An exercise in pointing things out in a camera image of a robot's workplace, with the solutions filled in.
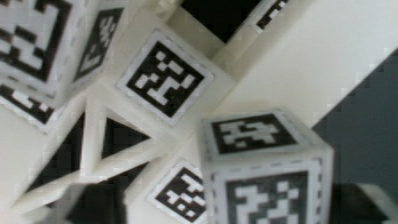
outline white box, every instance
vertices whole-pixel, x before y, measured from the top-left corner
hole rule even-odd
[[[332,150],[293,114],[274,109],[202,124],[210,223],[325,224]]]
[[[126,0],[0,3],[0,80],[59,107],[103,69]]]
[[[213,112],[234,81],[147,11],[135,17],[119,46],[117,66],[106,68],[99,82],[183,139],[199,128],[197,118]]]

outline dark background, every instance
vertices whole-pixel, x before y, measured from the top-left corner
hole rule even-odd
[[[313,129],[336,150],[334,181],[377,184],[398,202],[398,51]]]

